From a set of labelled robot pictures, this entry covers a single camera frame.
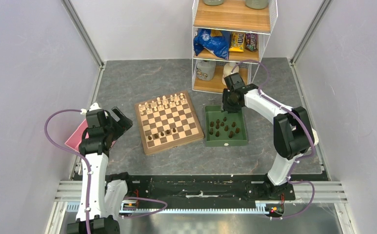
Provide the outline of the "wooden chess board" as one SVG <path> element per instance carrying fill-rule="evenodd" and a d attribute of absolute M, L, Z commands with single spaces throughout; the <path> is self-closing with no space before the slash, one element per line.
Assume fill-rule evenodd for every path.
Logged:
<path fill-rule="evenodd" d="M 204 138 L 187 91 L 158 96 L 134 105 L 142 146 L 146 155 L 156 154 Z"/>

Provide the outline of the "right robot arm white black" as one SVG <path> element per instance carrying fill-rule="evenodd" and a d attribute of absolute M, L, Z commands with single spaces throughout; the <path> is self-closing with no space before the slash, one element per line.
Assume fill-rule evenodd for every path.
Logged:
<path fill-rule="evenodd" d="M 243 107 L 256 111 L 273 125 L 275 161 L 265 177 L 263 193 L 276 199 L 285 190 L 298 161 L 315 150 L 315 134 L 303 107 L 292 108 L 266 95 L 255 84 L 245 84 L 239 73 L 224 78 L 222 111 L 239 112 Z"/>

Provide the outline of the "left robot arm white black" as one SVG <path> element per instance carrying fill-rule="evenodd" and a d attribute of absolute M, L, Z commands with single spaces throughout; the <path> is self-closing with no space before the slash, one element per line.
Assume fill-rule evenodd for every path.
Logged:
<path fill-rule="evenodd" d="M 94 103 L 85 113 L 87 128 L 82 134 L 82 187 L 76 220 L 67 225 L 68 234 L 118 234 L 123 199 L 133 196 L 135 187 L 126 181 L 128 173 L 106 180 L 113 143 L 133 125 L 117 107 L 106 111 Z"/>

